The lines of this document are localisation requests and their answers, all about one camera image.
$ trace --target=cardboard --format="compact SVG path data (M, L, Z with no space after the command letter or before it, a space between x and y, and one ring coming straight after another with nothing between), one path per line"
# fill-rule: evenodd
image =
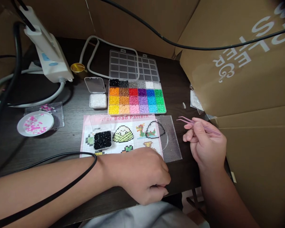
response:
M21 21L18 16L8 9L5 9L0 5L0 55L16 54L15 41L13 38L13 24L16 21ZM20 32L22 53L25 54L28 47L31 44L30 39ZM0 59L0 79L11 74L15 68L15 58Z
M285 28L285 6L203 0L178 43L221 47ZM175 49L207 114L227 137L236 188L261 227L285 226L285 34L221 51Z
M177 42L198 0L114 0L144 19L163 36ZM102 39L137 51L171 58L174 47L162 41L140 22L99 0L26 0L45 27L55 36Z

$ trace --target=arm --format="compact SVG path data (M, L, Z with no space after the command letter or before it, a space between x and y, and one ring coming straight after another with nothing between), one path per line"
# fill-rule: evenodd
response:
M0 219L59 191L80 176L93 161L92 157L71 159L0 178ZM75 186L10 226L48 227L114 186L123 187L138 203L146 205L168 194L165 186L170 180L167 165L152 149L140 148L125 154L101 155L94 168Z
M211 123L198 118L194 126L187 124L184 142L196 160L206 202L207 216L214 227L259 227L238 195L235 186L224 169L226 137L205 132L203 126L220 132Z

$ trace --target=white cable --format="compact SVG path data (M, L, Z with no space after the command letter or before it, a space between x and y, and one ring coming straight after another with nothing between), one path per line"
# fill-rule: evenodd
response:
M102 41L102 42L104 42L104 43L106 43L106 44L109 44L109 45L111 45L111 46L114 46L114 47L117 47L117 48L122 48L122 49L131 50L131 51L134 51L134 52L135 52L135 54L136 54L136 61L137 61L137 76L136 76L136 80L139 79L138 54L137 54L137 51L136 51L135 49L129 48L129 47L123 47L123 46L119 46L119 45L116 45L116 44L109 43L109 42L107 42L107 41L105 41L105 40L103 40L103 39L101 39L101 38L99 38L99 37L97 37L97 36L94 36L94 35L90 36L90 37L86 40L85 45L83 46L83 49L82 49L81 54L80 54L79 63L82 63L83 55L84 55L84 53L85 53L86 47L88 46L89 41L90 41L91 39L93 39L93 38L97 39L97 44L96 44L96 46L95 46L95 48L94 48L94 50L93 50L93 53L92 53L91 58L90 58L89 61L88 61L88 64L87 64L87 66L86 66L88 71L90 71L92 74L95 74L95 75L100 76L100 77L103 77L103 78L108 78L108 79L110 78L109 76L106 76L106 75L103 75L103 74L99 74L99 73L94 72L94 71L92 71L92 70L90 69L91 62L92 62L92 60L93 60L93 58L94 58L94 55L95 55L95 53L96 53L96 51L97 51L97 48L98 48L98 46L99 46L99 41Z
M40 71L40 69L27 69L27 70L23 70L21 71L21 74L24 74L24 73L30 73L30 72L37 72L37 71ZM13 77L14 74L10 74L2 79L0 79L0 85L3 84L4 82L6 82L7 80L11 79ZM64 88L64 85L66 84L66 80L61 78L59 79L59 82L60 82L60 87L59 89L56 91L56 93L54 93L52 96L46 98L45 100L43 101L38 101L38 102L35 102L35 103L30 103L30 104L21 104L21 105L15 105L15 106L10 106L10 107L13 107L13 108L28 108L28 107L33 107L33 106L37 106L37 105L43 105L43 104L46 104L46 103L49 103L51 102L53 99L55 99L56 97L58 97L58 95L61 93L61 91L63 90Z

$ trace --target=black bead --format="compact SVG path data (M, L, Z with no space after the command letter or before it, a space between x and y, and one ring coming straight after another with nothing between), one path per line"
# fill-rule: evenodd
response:
M112 145L111 131L99 132L94 135L94 149L99 150Z
M118 79L110 79L109 84L110 84L110 87L118 87L119 86L119 80Z
M128 88L129 82L128 81L119 81L119 87Z

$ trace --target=hand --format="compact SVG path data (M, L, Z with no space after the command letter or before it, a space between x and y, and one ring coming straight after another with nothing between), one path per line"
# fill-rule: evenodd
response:
M151 148L139 148L114 157L114 179L142 205L160 201L168 194L171 177L162 157Z
M191 124L184 126L188 131L183 135L183 141L190 142L191 153L199 165L200 171L217 172L224 169L226 137L209 122L195 117L192 120L195 121L194 126ZM221 135L206 132L203 126L219 132Z

